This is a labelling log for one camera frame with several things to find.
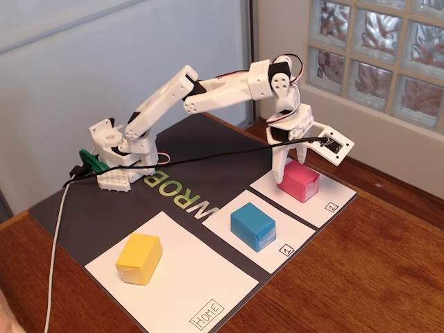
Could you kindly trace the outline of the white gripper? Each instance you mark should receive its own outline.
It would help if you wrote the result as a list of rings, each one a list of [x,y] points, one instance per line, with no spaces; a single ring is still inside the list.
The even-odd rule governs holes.
[[[266,138],[270,145],[281,142],[290,142],[295,139],[308,137],[314,117],[311,106],[301,103],[293,111],[276,112],[266,121]],[[280,184],[284,177],[289,146],[272,148],[272,173],[276,184]],[[299,164],[304,164],[307,157],[307,147],[303,143],[296,144],[296,154]]]

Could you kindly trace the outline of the person's hand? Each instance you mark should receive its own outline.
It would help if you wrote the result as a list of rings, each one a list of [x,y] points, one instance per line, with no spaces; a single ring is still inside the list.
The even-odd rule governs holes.
[[[21,325],[18,323],[15,315],[8,305],[8,301],[4,296],[3,292],[0,291],[0,321],[1,321],[1,332],[5,333],[15,333],[23,332]]]

